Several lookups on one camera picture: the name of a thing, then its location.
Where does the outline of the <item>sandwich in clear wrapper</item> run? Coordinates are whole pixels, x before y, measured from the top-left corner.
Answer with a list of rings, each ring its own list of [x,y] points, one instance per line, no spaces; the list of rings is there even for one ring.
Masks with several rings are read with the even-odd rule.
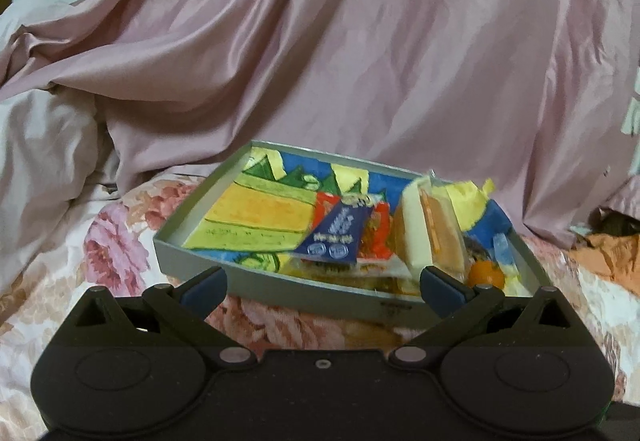
[[[433,176],[416,178],[402,190],[394,213],[393,244],[414,282],[427,267],[465,282],[470,261],[462,232],[448,193]]]

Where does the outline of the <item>orange tangerine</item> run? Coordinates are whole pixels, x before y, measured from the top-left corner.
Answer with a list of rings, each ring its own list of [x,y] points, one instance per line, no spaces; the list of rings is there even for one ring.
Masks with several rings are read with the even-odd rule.
[[[506,285],[506,277],[495,262],[491,260],[479,260],[471,265],[466,285],[475,287],[480,285],[491,285],[503,289]]]

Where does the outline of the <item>pale pink duvet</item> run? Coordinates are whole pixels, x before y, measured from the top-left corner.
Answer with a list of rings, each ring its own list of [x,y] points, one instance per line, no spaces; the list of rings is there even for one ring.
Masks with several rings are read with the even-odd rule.
[[[1,17],[1,288],[35,258],[108,156],[98,96],[57,68],[105,16],[105,0],[19,0]]]

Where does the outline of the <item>floral bed sheet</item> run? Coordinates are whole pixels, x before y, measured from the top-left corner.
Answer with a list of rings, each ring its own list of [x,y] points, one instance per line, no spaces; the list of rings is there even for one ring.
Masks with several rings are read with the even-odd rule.
[[[29,392],[32,367],[58,325],[92,284],[117,296],[166,282],[153,236],[200,178],[163,174],[125,195],[93,184],[70,206],[34,260],[1,296],[1,436],[35,440],[44,429]],[[551,281],[578,311],[616,377],[616,398],[639,402],[639,298],[601,279],[562,250],[527,236]],[[209,319],[239,343],[271,348],[390,350],[413,331],[332,320],[230,298]]]

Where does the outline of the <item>dark blue snack stick packet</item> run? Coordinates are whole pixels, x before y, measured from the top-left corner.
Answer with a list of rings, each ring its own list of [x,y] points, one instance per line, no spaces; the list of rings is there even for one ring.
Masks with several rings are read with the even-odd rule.
[[[314,262],[353,265],[374,205],[367,194],[346,194],[311,228],[292,255]]]

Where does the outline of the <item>grey cardboard tray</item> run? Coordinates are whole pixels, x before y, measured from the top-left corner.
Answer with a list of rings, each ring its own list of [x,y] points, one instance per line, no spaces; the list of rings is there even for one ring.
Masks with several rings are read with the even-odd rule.
[[[209,175],[155,235],[160,270],[186,281],[221,267],[228,293],[314,314],[426,328],[439,320],[395,253],[394,213],[402,190],[418,174],[319,151],[253,141]],[[310,232],[319,192],[378,194],[390,204],[392,257],[353,265],[292,255]],[[490,198],[462,239],[470,268],[487,257],[506,277],[503,291],[529,297],[548,283],[533,253]]]

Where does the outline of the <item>pink satin curtain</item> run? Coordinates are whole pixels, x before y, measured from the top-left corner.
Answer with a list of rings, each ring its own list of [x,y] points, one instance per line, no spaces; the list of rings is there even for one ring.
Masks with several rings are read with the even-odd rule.
[[[129,188],[253,139],[494,180],[566,244],[628,179],[639,0],[82,0],[21,27],[4,98],[100,100]]]

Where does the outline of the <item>red snack packet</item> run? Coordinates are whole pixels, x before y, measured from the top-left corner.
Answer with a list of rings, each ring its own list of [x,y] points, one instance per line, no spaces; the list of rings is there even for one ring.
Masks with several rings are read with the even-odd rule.
[[[386,261],[392,257],[392,251],[387,245],[390,224],[392,223],[392,219],[390,219],[390,204],[381,195],[367,195],[375,201],[375,205],[360,239],[357,261]],[[311,227],[317,225],[343,196],[319,192],[314,203],[314,220],[311,222]]]

